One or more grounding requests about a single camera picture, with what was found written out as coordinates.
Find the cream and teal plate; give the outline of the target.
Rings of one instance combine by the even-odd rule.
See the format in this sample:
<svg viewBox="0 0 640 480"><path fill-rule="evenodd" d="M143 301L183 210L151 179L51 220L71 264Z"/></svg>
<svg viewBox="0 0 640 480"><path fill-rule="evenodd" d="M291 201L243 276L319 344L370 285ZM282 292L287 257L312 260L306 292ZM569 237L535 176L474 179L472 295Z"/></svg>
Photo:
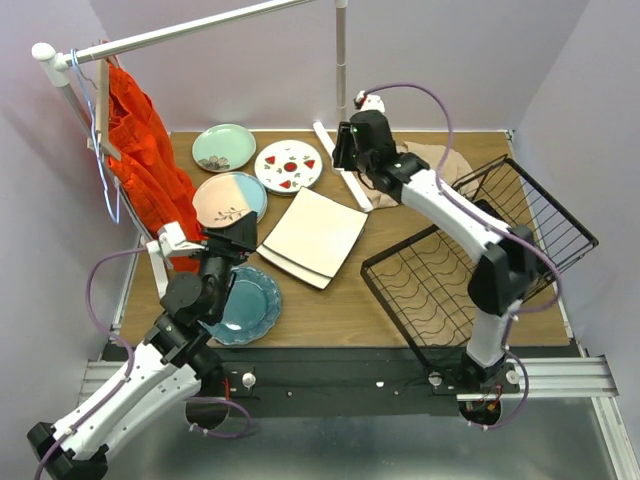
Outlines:
<svg viewBox="0 0 640 480"><path fill-rule="evenodd" d="M197 220L203 227L227 227L251 212L260 221L268 200L262 183L243 172L217 174L206 180L192 201Z"/></svg>

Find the white blue rimmed plate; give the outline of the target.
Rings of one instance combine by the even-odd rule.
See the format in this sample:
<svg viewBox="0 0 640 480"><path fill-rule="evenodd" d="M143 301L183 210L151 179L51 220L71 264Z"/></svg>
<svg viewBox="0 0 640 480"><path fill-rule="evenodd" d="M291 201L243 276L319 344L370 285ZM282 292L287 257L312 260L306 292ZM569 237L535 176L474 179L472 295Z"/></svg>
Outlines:
<svg viewBox="0 0 640 480"><path fill-rule="evenodd" d="M299 140L281 140L265 147L256 157L254 174L274 194L291 196L314 186L323 172L321 154Z"/></svg>

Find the teal round plate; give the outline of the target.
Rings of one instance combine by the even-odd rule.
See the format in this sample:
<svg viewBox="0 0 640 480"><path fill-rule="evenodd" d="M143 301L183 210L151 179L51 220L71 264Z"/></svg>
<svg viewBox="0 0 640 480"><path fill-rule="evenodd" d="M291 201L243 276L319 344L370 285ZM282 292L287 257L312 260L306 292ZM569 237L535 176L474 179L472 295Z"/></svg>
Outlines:
<svg viewBox="0 0 640 480"><path fill-rule="evenodd" d="M235 282L222 320L215 325L201 323L218 343L247 345L264 337L282 311L282 294L276 281L251 266L233 269Z"/></svg>

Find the green round plate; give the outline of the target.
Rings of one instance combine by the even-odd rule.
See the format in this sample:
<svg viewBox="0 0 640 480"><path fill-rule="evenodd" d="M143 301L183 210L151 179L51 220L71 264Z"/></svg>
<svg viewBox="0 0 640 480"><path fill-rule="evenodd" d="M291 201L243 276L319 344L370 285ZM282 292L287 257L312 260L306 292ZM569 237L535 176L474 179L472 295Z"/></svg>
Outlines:
<svg viewBox="0 0 640 480"><path fill-rule="evenodd" d="M236 124L221 124L200 133L192 144L197 166L211 173L226 173L243 167L256 151L254 135Z"/></svg>

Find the large square green plate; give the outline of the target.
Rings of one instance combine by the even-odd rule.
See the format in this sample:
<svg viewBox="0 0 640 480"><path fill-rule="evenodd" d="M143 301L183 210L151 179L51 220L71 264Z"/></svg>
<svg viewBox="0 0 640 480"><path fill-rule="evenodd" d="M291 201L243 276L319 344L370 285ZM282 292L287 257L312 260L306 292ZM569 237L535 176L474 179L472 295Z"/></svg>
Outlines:
<svg viewBox="0 0 640 480"><path fill-rule="evenodd" d="M264 258L266 261L270 262L274 266L296 277L298 280L301 280L307 283L308 285L315 287L316 289L324 290L331 282L330 277L316 273L304 266L301 266L285 258L284 256L270 250L268 247L265 247L264 245L259 246L256 252L262 258Z"/></svg>

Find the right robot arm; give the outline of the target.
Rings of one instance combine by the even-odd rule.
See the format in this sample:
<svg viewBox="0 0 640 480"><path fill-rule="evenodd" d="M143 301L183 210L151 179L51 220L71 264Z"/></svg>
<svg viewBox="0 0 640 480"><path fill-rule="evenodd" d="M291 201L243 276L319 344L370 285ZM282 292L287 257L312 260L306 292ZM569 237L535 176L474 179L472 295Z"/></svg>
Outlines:
<svg viewBox="0 0 640 480"><path fill-rule="evenodd" d="M475 307L460 379L480 392L496 380L506 358L508 332L545 264L554 263L525 225L512 227L448 186L439 170L413 153L399 153L386 116L360 111L340 122L332 153L336 168L365 175L372 186L431 220L474 264L467 292Z"/></svg>

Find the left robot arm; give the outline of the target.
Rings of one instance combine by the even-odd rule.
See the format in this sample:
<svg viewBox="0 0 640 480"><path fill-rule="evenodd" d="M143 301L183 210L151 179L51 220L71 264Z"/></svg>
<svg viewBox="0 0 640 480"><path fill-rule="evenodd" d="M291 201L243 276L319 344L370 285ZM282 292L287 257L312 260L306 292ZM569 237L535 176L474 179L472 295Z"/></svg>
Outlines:
<svg viewBox="0 0 640 480"><path fill-rule="evenodd" d="M137 347L124 346L126 362L87 400L58 421L29 430L39 461L36 478L103 478L128 438L182 400L250 416L231 400L231 382L208 345L206 328L221 322L234 269L256 250L257 214L248 211L228 227L203 233L203 241L189 241L172 222L143 246L163 311Z"/></svg>

